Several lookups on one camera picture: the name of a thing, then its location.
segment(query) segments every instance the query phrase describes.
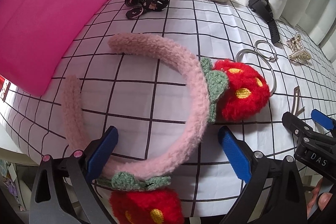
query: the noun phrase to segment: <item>human hand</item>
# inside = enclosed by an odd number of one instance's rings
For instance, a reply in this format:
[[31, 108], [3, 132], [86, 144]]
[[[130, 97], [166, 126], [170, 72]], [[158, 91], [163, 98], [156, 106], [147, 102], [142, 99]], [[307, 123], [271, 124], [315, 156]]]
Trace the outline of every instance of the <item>human hand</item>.
[[[320, 179], [320, 181], [317, 183], [314, 190], [311, 191], [311, 193], [313, 194], [313, 197], [311, 198], [311, 200], [307, 204], [307, 215], [309, 215], [310, 210], [312, 209], [314, 203], [316, 202], [316, 199], [319, 195], [319, 191], [321, 189], [321, 184], [322, 184], [322, 179]], [[331, 197], [332, 197], [331, 193], [323, 193], [320, 196], [319, 201], [318, 201], [318, 205], [319, 205], [319, 208], [320, 208], [321, 211], [327, 206]]]

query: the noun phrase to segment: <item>bolt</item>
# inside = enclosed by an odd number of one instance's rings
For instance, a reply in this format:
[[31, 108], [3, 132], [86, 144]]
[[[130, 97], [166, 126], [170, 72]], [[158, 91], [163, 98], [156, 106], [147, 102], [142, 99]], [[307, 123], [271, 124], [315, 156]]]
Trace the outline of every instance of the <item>bolt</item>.
[[50, 160], [50, 155], [45, 155], [45, 156], [43, 156], [42, 160], [43, 160], [43, 161], [48, 161], [48, 160]]
[[288, 162], [293, 162], [294, 159], [293, 159], [292, 156], [286, 156], [286, 161], [288, 161]]
[[264, 154], [260, 151], [255, 151], [254, 152], [254, 156], [258, 159], [262, 158], [264, 156]]
[[75, 158], [79, 158], [79, 157], [81, 157], [82, 155], [83, 155], [83, 151], [82, 151], [82, 150], [77, 150], [77, 151], [73, 152], [73, 156], [74, 156]]

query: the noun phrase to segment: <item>black watch strap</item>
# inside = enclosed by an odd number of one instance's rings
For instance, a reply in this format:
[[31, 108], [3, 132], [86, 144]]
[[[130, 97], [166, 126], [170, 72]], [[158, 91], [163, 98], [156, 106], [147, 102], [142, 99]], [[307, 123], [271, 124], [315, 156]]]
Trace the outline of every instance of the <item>black watch strap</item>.
[[273, 18], [272, 10], [268, 4], [265, 6], [265, 3], [262, 0], [253, 0], [254, 3], [249, 3], [249, 7], [256, 12], [260, 17], [268, 24], [271, 41], [276, 43], [280, 41], [280, 35], [277, 28], [277, 24]]

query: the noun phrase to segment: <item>pink panel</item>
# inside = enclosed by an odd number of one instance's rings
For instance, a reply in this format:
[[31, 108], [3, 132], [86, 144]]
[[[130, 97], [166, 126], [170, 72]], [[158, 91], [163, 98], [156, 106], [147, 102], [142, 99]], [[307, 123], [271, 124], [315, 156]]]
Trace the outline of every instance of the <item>pink panel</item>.
[[107, 0], [0, 0], [0, 73], [39, 96], [84, 24]]

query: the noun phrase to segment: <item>checkered tablecloth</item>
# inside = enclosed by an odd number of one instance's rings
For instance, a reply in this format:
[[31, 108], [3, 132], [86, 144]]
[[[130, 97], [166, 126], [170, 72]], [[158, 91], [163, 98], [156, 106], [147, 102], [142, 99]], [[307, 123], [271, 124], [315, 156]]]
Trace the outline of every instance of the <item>checkered tablecloth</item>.
[[[122, 162], [161, 155], [181, 135], [189, 115], [189, 91], [181, 75], [165, 63], [132, 55], [112, 54], [108, 39], [121, 32], [155, 33], [187, 47], [199, 57], [234, 59], [243, 49], [253, 49], [256, 40], [270, 42], [268, 26], [255, 13], [234, 0], [217, 4], [205, 0], [170, 0], [162, 12], [149, 12], [137, 20], [127, 20], [124, 0], [109, 0], [83, 27], [62, 57], [47, 92], [33, 97], [11, 86], [6, 101], [0, 102], [1, 121], [20, 149], [40, 162], [42, 155], [69, 156], [64, 137], [61, 95], [63, 79], [76, 75], [82, 80], [85, 126], [92, 139], [100, 138], [109, 125], [119, 131], [113, 158]], [[316, 131], [310, 112], [316, 108], [336, 117], [336, 78], [322, 51], [302, 31], [283, 19], [278, 22], [281, 42], [271, 63], [277, 89], [260, 113], [238, 123], [218, 121], [209, 125], [202, 143], [191, 158], [172, 174], [171, 187], [182, 201], [185, 216], [225, 214], [240, 194], [243, 183], [233, 172], [217, 141], [219, 128], [227, 124], [252, 150], [283, 159], [293, 155], [296, 139], [282, 126], [281, 117], [290, 111], [293, 90], [300, 86], [300, 118]], [[286, 41], [301, 32], [312, 60], [290, 61]], [[267, 45], [260, 44], [265, 55]], [[242, 62], [250, 64], [272, 87], [267, 65], [253, 54]], [[306, 167], [298, 163], [300, 174]], [[109, 190], [97, 184], [97, 192], [108, 197]]]

